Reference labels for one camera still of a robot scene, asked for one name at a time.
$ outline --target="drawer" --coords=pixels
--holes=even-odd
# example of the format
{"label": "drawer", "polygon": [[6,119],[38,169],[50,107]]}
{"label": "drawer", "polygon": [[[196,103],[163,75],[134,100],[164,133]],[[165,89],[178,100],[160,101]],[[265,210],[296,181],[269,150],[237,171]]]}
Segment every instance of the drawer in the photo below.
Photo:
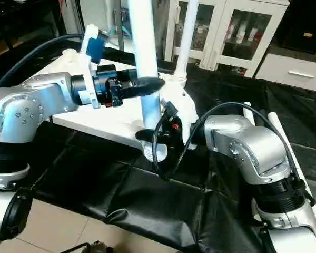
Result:
{"label": "drawer", "polygon": [[316,63],[268,54],[256,78],[316,91]]}

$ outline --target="white pole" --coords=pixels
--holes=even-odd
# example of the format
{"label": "white pole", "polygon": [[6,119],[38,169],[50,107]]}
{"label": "white pole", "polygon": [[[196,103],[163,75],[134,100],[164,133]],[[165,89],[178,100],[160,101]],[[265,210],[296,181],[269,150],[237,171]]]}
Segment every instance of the white pole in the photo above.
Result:
{"label": "white pole", "polygon": [[189,61],[190,48],[193,38],[196,15],[198,12],[199,0],[189,0],[186,11],[183,35],[181,37],[180,51],[178,56],[177,67],[174,76],[179,79],[180,84],[185,87],[186,68]]}
{"label": "white pole", "polygon": [[[129,0],[128,3],[138,78],[158,77],[151,0]],[[145,128],[155,129],[161,118],[159,93],[143,96],[141,102]],[[143,153],[153,161],[150,142],[143,142]],[[166,145],[158,144],[158,161],[164,160],[166,156]]]}
{"label": "white pole", "polygon": [[[244,104],[251,106],[250,102],[244,102]],[[243,115],[245,118],[249,119],[252,125],[255,125],[253,112],[248,110],[247,108],[243,108]]]}

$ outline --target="beige floor tile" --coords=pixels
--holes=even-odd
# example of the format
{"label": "beige floor tile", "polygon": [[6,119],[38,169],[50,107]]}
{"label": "beige floor tile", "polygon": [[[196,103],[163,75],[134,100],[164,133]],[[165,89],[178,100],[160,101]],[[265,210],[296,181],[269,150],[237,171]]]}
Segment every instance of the beige floor tile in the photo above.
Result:
{"label": "beige floor tile", "polygon": [[176,253],[175,249],[153,240],[104,224],[99,220],[89,219],[77,244],[97,240],[115,248],[117,253]]}
{"label": "beige floor tile", "polygon": [[34,199],[27,227],[18,237],[58,253],[76,245],[86,223],[85,216]]}
{"label": "beige floor tile", "polygon": [[48,253],[19,239],[7,240],[0,244],[0,253]]}

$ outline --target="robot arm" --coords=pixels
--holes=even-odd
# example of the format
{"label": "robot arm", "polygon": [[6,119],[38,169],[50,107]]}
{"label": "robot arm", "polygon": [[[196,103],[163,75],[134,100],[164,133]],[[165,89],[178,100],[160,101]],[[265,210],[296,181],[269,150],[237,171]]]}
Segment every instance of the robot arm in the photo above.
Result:
{"label": "robot arm", "polygon": [[204,124],[208,149],[234,159],[251,186],[256,209],[273,250],[316,252],[314,203],[292,173],[281,139],[239,115],[209,116]]}
{"label": "robot arm", "polygon": [[[161,78],[136,78],[135,70],[116,71],[100,66],[93,80],[99,105],[120,106],[125,98],[159,90]],[[14,87],[0,88],[0,241],[23,231],[31,208],[29,191],[18,190],[27,176],[28,143],[49,116],[72,112],[90,104],[90,91],[83,75],[53,73],[34,76]]]}

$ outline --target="white cabinet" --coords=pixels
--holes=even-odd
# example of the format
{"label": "white cabinet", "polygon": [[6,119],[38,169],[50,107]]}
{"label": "white cabinet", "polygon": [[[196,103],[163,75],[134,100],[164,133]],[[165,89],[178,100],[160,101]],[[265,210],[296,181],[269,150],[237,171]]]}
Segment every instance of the white cabinet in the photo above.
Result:
{"label": "white cabinet", "polygon": [[316,63],[268,54],[256,78],[316,91]]}
{"label": "white cabinet", "polygon": [[[190,61],[199,67],[252,77],[289,2],[200,0]],[[187,1],[170,1],[165,60],[179,53]]]}

